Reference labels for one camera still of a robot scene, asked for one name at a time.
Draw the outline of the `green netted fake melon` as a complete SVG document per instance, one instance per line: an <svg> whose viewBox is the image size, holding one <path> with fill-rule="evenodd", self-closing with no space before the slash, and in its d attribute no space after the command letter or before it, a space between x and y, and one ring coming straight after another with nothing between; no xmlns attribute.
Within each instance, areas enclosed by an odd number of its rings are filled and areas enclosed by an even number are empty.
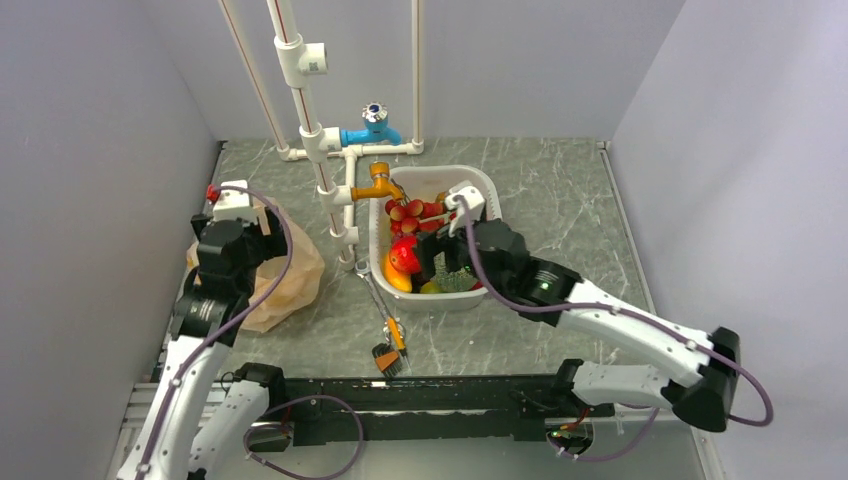
<svg viewBox="0 0 848 480"><path fill-rule="evenodd" d="M472 290L478 283L478 278L470 267L449 271L444 263L438 263L434 281L444 293L460 293Z"/></svg>

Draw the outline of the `red fake apple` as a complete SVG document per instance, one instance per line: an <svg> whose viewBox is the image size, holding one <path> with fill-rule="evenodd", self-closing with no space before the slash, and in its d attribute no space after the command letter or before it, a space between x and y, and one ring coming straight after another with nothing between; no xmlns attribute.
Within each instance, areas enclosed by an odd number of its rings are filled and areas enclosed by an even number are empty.
<svg viewBox="0 0 848 480"><path fill-rule="evenodd" d="M390 248L389 264L398 272L414 275L421 272L420 262L415 254L417 239L414 236L399 238Z"/></svg>

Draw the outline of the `yellow orange fake mango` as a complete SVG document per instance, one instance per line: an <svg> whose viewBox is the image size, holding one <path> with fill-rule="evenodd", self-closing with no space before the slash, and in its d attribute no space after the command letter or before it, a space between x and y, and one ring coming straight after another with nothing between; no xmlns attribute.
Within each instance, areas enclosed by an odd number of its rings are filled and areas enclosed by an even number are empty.
<svg viewBox="0 0 848 480"><path fill-rule="evenodd" d="M404 293L413 292L413 282L411 275L397 270L391 262L390 254L386 254L384 256L384 259L382 261L382 274L388 284L391 285L394 289Z"/></svg>

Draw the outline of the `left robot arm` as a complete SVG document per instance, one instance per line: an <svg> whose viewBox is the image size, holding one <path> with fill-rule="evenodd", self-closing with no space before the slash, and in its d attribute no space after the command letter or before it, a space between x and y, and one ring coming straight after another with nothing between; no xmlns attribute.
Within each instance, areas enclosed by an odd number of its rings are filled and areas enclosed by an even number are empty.
<svg viewBox="0 0 848 480"><path fill-rule="evenodd" d="M207 422L201 420L238 330L259 306L250 298L257 269L287 258L291 231L278 208L262 213L197 215L197 264L173 309L171 336L156 393L119 479L210 479L238 433L287 406L279 367L247 366Z"/></svg>

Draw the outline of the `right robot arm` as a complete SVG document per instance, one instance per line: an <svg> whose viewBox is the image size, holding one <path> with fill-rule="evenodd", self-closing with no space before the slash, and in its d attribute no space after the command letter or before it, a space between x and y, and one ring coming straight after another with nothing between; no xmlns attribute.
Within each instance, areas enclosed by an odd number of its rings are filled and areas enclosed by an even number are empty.
<svg viewBox="0 0 848 480"><path fill-rule="evenodd" d="M425 277L434 276L435 258L442 255L448 270L475 274L519 316L593 335L642 359L624 366L564 361L550 391L560 413L633 404L668 409L701 430L726 430L740 376L735 331L707 333L638 309L578 272L532 256L524 237L499 219L479 221L470 233L449 227L420 233L413 252Z"/></svg>

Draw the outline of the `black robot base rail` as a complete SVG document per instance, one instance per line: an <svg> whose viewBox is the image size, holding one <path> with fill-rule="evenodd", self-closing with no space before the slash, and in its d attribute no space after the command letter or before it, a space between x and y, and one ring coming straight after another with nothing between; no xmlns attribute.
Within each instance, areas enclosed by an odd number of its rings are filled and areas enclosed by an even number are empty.
<svg viewBox="0 0 848 480"><path fill-rule="evenodd" d="M558 374L288 378L278 367L247 363L238 380L269 387L259 421L286 425L296 446L330 442L510 438L541 441L575 420L614 415L587 406Z"/></svg>

